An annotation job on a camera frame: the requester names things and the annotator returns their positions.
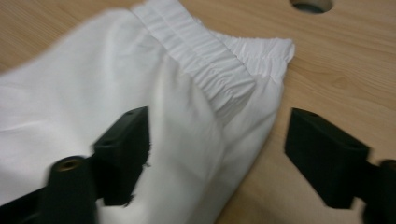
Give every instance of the wooden surface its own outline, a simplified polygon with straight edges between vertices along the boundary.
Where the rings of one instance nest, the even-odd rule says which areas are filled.
[[[0,72],[45,50],[71,28],[128,0],[0,0]],[[218,223],[355,224],[352,211],[323,206],[283,153],[290,109],[311,110],[374,149],[371,161],[396,159],[396,2],[337,0],[325,14],[288,0],[184,0],[210,29],[246,37],[289,37],[295,58],[275,127]]]

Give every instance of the white garment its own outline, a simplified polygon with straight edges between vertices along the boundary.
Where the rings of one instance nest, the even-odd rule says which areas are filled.
[[[102,223],[213,223],[273,125],[293,52],[211,32],[174,0],[102,13],[0,76],[0,204],[148,105],[151,167]]]

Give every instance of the white cloth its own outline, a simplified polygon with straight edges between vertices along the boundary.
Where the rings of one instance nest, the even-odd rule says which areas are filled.
[[[269,133],[294,46],[207,30],[173,0],[111,9],[0,76],[0,204],[149,106],[151,155],[102,223],[213,223]]]

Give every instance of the gathered fabric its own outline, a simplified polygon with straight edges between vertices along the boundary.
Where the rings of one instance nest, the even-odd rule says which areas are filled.
[[[101,223],[213,223],[272,128],[293,53],[208,30],[176,0],[101,13],[0,76],[0,204],[147,105],[150,167]]]

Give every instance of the elastic waistband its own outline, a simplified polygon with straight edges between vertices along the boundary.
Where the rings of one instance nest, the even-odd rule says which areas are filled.
[[[218,119],[225,124],[239,112],[253,92],[255,81],[223,42],[175,0],[147,1],[132,12],[192,76]]]

